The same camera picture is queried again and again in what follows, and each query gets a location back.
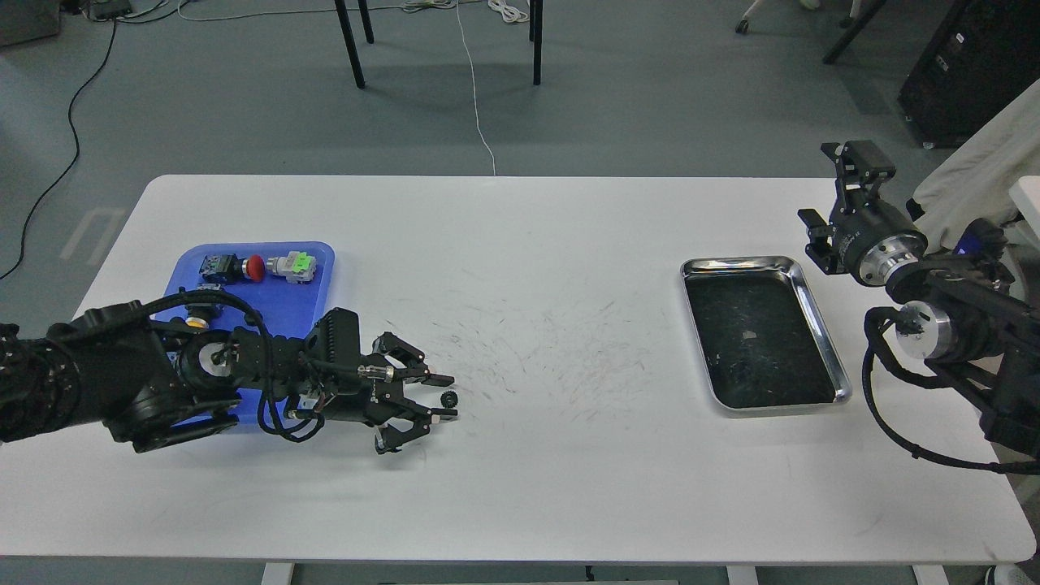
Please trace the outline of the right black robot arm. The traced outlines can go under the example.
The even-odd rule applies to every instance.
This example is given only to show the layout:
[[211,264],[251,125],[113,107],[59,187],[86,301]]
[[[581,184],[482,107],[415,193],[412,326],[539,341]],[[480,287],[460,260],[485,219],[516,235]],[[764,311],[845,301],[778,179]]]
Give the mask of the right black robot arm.
[[[925,234],[882,200],[895,166],[872,141],[824,143],[835,170],[828,218],[799,210],[806,254],[828,275],[849,274],[883,288],[894,305],[866,311],[863,392],[874,422],[914,458],[954,469],[1038,474],[1038,310],[1012,297],[1014,276],[1002,264],[1007,238],[976,219],[951,252],[926,252]],[[915,444],[885,422],[874,400],[874,363],[917,388],[951,388],[973,405],[990,442],[1025,456],[977,462]]]

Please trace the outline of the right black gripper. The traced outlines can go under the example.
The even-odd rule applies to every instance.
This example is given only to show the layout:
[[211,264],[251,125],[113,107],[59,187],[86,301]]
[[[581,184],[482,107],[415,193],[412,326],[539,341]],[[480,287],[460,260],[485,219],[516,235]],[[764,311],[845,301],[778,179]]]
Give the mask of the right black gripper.
[[822,143],[821,152],[836,175],[834,230],[816,210],[796,211],[806,227],[805,253],[829,276],[842,274],[843,268],[859,284],[880,288],[900,264],[921,259],[928,245],[910,219],[879,200],[896,166],[872,139]]

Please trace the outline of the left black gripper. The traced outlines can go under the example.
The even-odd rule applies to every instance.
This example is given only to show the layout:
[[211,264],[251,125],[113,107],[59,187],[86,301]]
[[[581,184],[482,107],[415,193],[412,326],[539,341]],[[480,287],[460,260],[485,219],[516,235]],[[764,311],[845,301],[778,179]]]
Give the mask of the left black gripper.
[[[387,454],[400,452],[404,444],[427,436],[435,423],[458,416],[454,408],[428,407],[411,400],[406,400],[404,404],[387,402],[389,390],[382,386],[386,375],[381,374],[379,379],[365,378],[358,374],[358,368],[393,368],[394,365],[386,358],[389,357],[402,365],[402,368],[395,370],[394,377],[405,383],[450,388],[456,378],[434,373],[426,364],[426,353],[390,331],[375,338],[374,352],[376,354],[360,357],[359,362],[339,370],[322,367],[326,393],[322,415],[326,419],[371,425],[375,429],[376,453]],[[391,419],[406,421],[411,426],[401,431],[391,425]]]

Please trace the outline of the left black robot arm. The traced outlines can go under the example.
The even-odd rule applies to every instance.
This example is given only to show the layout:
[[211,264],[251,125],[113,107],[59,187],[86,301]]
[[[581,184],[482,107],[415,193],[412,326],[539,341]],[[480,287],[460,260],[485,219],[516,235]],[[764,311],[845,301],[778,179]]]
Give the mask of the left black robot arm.
[[364,354],[359,316],[338,307],[302,338],[274,336],[241,297],[205,289],[89,310],[41,338],[20,330],[2,325],[5,444],[86,423],[138,453],[182,444],[236,426],[242,389],[259,392],[270,436],[298,443],[328,421],[363,423],[379,454],[458,414],[451,375],[389,331]]

